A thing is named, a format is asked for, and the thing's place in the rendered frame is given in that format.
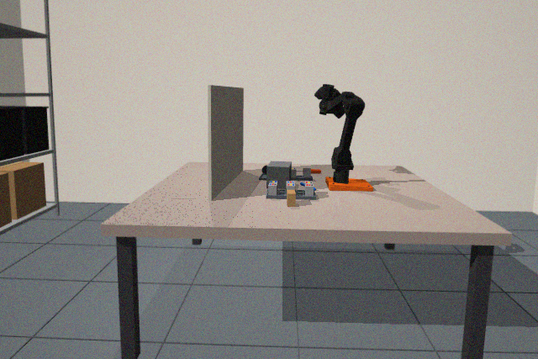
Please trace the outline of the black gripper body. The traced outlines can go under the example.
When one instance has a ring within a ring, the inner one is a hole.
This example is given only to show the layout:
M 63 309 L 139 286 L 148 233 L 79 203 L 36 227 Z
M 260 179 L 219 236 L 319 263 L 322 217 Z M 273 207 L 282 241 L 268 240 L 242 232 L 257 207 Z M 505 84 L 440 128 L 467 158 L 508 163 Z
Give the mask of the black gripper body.
M 323 87 L 320 87 L 319 90 L 314 94 L 314 96 L 315 96 L 318 100 L 320 100 L 320 99 L 322 98 L 322 97 L 321 97 L 322 88 L 323 88 Z M 336 116 L 338 119 L 340 119 L 340 118 L 345 114 L 344 108 L 345 108 L 344 106 L 340 107 L 340 111 L 339 111 L 337 114 L 335 114 L 335 116 Z

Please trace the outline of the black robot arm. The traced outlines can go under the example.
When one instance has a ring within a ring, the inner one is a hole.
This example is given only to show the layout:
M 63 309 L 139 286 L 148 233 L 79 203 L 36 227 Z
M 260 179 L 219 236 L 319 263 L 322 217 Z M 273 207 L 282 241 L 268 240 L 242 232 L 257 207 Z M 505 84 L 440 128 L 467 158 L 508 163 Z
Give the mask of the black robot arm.
M 331 158 L 332 168 L 335 169 L 333 181 L 348 184 L 349 171 L 354 165 L 351 159 L 351 140 L 357 119 L 362 115 L 365 102 L 353 92 L 340 93 L 334 85 L 323 84 L 322 100 L 319 103 L 319 114 L 337 114 L 344 106 L 345 124 L 340 139 L 340 145 L 334 148 Z

